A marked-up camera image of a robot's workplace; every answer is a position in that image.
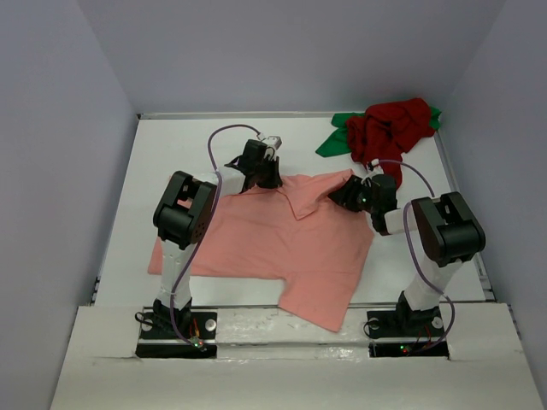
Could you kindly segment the pink t shirt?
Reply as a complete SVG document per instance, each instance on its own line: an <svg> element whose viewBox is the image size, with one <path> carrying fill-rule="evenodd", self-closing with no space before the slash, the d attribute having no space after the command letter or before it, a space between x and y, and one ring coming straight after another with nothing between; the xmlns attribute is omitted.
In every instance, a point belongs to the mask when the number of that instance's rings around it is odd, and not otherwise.
<svg viewBox="0 0 547 410"><path fill-rule="evenodd" d="M277 188L248 190L245 176L230 167L197 176L219 185L221 199L200 244L180 252L169 243L165 257L164 242L156 240L148 272L176 266L162 279L156 306L183 308L191 298L191 276L282 280L279 308L339 331L373 242L364 214L328 198L353 175L285 176Z"/></svg>

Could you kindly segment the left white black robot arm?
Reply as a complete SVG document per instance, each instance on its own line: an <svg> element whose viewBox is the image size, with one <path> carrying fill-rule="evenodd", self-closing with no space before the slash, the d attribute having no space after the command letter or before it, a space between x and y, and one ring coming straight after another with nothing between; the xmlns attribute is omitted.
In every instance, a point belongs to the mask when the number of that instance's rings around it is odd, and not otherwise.
<svg viewBox="0 0 547 410"><path fill-rule="evenodd" d="M162 256L153 319L170 337L185 337L190 326L190 268L219 200L255 186L280 187L280 146L279 137L250 139L241 155L213 172L193 176L177 171L168 181L153 215Z"/></svg>

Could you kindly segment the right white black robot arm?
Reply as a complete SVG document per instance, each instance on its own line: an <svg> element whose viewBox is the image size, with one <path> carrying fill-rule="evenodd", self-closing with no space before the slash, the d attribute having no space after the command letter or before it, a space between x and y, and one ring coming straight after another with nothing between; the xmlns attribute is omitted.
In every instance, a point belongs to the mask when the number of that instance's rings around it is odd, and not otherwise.
<svg viewBox="0 0 547 410"><path fill-rule="evenodd" d="M434 337L447 332L439 303L455 273L485 247L485 232L462 195L422 197L397 205L396 180L385 174L350 177L328 197L352 212L366 212L382 236L403 233L416 275L394 309L370 311L363 330L372 339Z"/></svg>

